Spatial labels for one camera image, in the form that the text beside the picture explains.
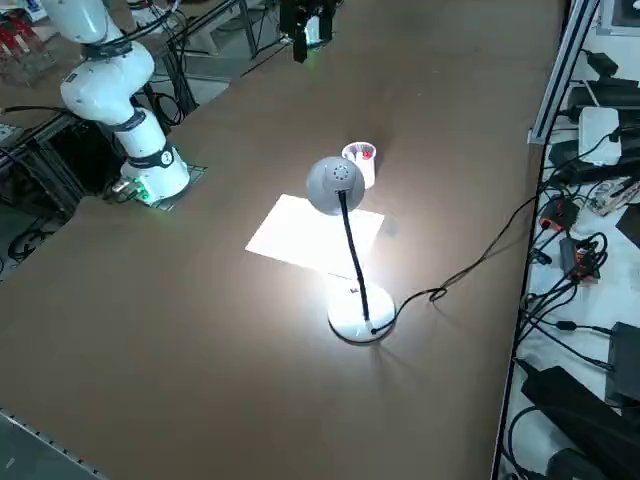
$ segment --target desk lamp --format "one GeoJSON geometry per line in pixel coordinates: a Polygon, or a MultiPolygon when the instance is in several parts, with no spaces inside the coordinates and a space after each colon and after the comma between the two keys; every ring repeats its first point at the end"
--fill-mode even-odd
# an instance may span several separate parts
{"type": "Polygon", "coordinates": [[[377,285],[365,285],[353,242],[349,212],[364,197],[364,177],[351,161],[327,157],[318,161],[307,177],[307,194],[316,210],[325,215],[342,215],[349,251],[358,283],[344,282],[329,293],[329,325],[343,340],[370,343],[384,337],[392,327],[395,305],[377,285]]]}

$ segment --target white device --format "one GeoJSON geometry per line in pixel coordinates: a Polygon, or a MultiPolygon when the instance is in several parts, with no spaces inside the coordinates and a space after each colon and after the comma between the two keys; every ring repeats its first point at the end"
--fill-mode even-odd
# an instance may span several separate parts
{"type": "Polygon", "coordinates": [[[326,215],[342,215],[358,281],[335,277],[328,291],[329,324],[342,339],[351,343],[370,343],[391,330],[396,315],[395,305],[385,290],[364,282],[358,262],[349,213],[364,197],[364,177],[350,160],[327,157],[317,162],[307,177],[311,204],[326,215]]]}
{"type": "MultiPolygon", "coordinates": [[[[135,41],[130,48],[109,52],[108,47],[123,35],[102,0],[43,0],[43,4],[62,36],[85,46],[102,46],[103,53],[88,56],[62,83],[60,92],[69,110],[114,133],[127,153],[120,174],[135,183],[138,200],[151,205],[180,193],[189,184],[187,165],[153,113],[134,108],[129,100],[153,75],[151,54],[135,41]]],[[[120,46],[125,45],[129,44],[123,41],[120,46]]]]}
{"type": "Polygon", "coordinates": [[[584,107],[580,113],[580,125],[578,129],[578,153],[580,155],[593,150],[593,152],[580,157],[584,162],[594,165],[615,165],[622,155],[620,141],[612,142],[602,137],[613,132],[620,126],[618,111],[614,108],[584,107]]]}

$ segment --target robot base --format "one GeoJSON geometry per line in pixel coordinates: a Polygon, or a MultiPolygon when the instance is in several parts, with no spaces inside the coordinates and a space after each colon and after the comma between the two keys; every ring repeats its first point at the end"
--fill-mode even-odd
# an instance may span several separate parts
{"type": "Polygon", "coordinates": [[[120,174],[134,184],[137,199],[147,205],[173,197],[189,185],[189,170],[178,151],[172,148],[173,159],[167,167],[136,168],[125,162],[120,174]]]}

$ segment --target connector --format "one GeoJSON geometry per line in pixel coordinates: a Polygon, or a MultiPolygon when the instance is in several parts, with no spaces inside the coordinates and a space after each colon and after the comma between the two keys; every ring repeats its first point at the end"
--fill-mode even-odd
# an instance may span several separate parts
{"type": "Polygon", "coordinates": [[[111,191],[113,193],[121,193],[125,188],[131,185],[131,180],[127,178],[120,178],[116,183],[111,187],[111,191]]]}
{"type": "Polygon", "coordinates": [[[582,49],[587,56],[587,63],[601,77],[613,77],[618,71],[618,64],[606,53],[593,53],[582,49]]]}
{"type": "Polygon", "coordinates": [[[516,362],[516,365],[518,365],[521,369],[525,371],[527,376],[531,376],[531,375],[535,375],[536,373],[539,373],[539,370],[533,365],[531,365],[529,362],[527,362],[526,360],[521,360],[516,357],[513,359],[513,361],[516,362]]]}
{"type": "Polygon", "coordinates": [[[600,332],[603,333],[605,335],[608,335],[609,337],[611,337],[613,335],[613,330],[611,330],[610,328],[604,328],[604,327],[589,327],[591,330],[594,330],[596,332],[600,332]]]}
{"type": "Polygon", "coordinates": [[[597,360],[595,358],[592,358],[589,361],[589,363],[592,363],[596,367],[600,367],[603,370],[606,370],[607,372],[613,372],[614,371],[613,365],[611,365],[610,363],[607,363],[607,362],[603,362],[602,360],[597,360]]]}
{"type": "Polygon", "coordinates": [[[578,328],[578,325],[570,320],[559,320],[555,323],[555,327],[563,332],[573,332],[578,328]]]}

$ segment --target paper cup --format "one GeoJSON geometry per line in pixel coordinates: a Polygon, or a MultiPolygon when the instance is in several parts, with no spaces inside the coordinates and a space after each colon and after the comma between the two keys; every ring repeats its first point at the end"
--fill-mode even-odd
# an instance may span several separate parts
{"type": "Polygon", "coordinates": [[[376,147],[367,142],[353,142],[342,149],[342,157],[355,163],[364,177],[364,187],[376,182],[376,147]]]}

